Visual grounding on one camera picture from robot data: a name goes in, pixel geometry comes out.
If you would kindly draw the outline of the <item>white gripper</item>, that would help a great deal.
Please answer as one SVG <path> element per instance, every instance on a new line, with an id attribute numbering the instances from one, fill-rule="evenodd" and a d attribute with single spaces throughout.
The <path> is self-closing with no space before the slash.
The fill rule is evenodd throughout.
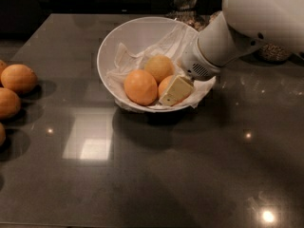
<path id="1" fill-rule="evenodd" d="M 180 68 L 188 77 L 197 81 L 208 81 L 220 72 L 219 67 L 212 65 L 201 52 L 199 39 L 186 46 L 180 57 Z M 180 75 L 173 75 L 169 83 L 169 91 L 184 96 L 185 99 L 192 93 L 193 88 L 193 83 Z"/>

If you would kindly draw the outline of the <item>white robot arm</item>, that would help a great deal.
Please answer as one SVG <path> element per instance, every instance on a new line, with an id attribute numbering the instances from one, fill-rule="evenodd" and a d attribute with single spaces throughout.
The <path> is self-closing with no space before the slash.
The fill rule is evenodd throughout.
<path id="1" fill-rule="evenodd" d="M 303 11 L 304 0 L 222 0 L 219 15 L 182 52 L 184 75 L 172 78 L 160 103 L 180 103 L 194 81 L 212 79 L 230 62 L 265 44 L 303 57 Z"/>

